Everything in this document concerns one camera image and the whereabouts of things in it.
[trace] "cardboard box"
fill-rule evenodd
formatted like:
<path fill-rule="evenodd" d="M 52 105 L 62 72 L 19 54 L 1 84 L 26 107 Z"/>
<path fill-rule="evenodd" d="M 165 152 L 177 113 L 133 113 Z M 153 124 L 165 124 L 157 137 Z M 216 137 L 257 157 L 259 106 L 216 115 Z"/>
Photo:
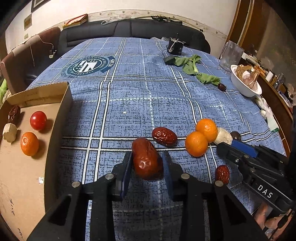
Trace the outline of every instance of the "cardboard box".
<path fill-rule="evenodd" d="M 57 169 L 62 128 L 72 104 L 67 82 L 33 88 L 9 97 L 0 108 L 0 212 L 20 241 L 26 241 L 34 227 L 56 200 Z M 13 105 L 21 107 L 16 140 L 2 138 L 8 113 Z M 30 117 L 41 110 L 47 116 L 41 132 L 30 126 Z M 39 139 L 39 150 L 26 156 L 20 139 L 27 132 Z"/>

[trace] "mandarin orange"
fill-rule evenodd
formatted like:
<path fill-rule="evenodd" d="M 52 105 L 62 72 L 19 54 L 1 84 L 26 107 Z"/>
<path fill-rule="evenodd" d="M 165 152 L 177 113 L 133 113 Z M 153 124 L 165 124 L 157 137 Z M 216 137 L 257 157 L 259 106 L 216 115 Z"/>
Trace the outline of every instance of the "mandarin orange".
<path fill-rule="evenodd" d="M 185 148 L 192 156 L 198 157 L 207 151 L 208 142 L 206 137 L 199 131 L 190 133 L 185 139 Z"/>
<path fill-rule="evenodd" d="M 215 124 L 211 119 L 201 119 L 195 127 L 196 131 L 201 132 L 206 138 L 209 143 L 213 142 L 216 140 L 218 136 L 218 129 Z"/>
<path fill-rule="evenodd" d="M 39 149 L 39 140 L 34 133 L 26 132 L 20 140 L 20 147 L 25 155 L 34 156 Z"/>

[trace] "dark round fruit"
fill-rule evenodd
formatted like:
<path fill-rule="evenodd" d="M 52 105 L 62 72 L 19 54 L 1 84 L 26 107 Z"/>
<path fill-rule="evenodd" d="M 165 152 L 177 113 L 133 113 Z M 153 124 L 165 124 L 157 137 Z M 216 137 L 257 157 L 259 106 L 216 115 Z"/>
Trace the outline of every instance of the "dark round fruit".
<path fill-rule="evenodd" d="M 218 84 L 218 89 L 221 91 L 225 91 L 226 90 L 226 86 L 224 84 L 219 83 Z"/>
<path fill-rule="evenodd" d="M 242 137 L 241 137 L 240 133 L 238 133 L 237 131 L 233 131 L 230 134 L 231 134 L 233 139 L 238 140 L 238 141 L 242 140 Z"/>

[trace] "chair backrest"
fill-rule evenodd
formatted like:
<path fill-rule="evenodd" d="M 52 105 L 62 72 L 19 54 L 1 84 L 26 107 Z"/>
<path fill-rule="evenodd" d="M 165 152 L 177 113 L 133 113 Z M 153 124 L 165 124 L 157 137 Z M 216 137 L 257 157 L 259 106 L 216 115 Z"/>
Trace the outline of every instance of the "chair backrest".
<path fill-rule="evenodd" d="M 12 94 L 24 91 L 55 61 L 56 58 L 49 58 L 52 45 L 47 43 L 52 43 L 57 48 L 59 35 L 58 27 L 45 30 L 18 45 L 1 61 L 1 72 Z"/>

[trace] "plastic bag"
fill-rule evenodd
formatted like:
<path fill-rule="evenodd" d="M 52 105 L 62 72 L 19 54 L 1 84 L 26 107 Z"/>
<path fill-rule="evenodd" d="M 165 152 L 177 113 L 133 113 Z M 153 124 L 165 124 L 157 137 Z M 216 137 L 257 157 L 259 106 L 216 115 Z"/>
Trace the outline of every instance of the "plastic bag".
<path fill-rule="evenodd" d="M 239 65 L 236 69 L 237 77 L 250 89 L 256 91 L 258 89 L 257 78 L 260 73 L 258 68 L 255 66 L 254 68 L 247 65 L 243 66 Z"/>
<path fill-rule="evenodd" d="M 122 14 L 122 15 L 118 15 L 116 17 L 110 17 L 108 20 L 104 20 L 103 22 L 101 22 L 101 25 L 106 25 L 108 23 L 112 23 L 112 22 L 116 22 L 116 21 L 120 21 L 123 19 L 128 19 L 131 18 L 130 14 Z"/>

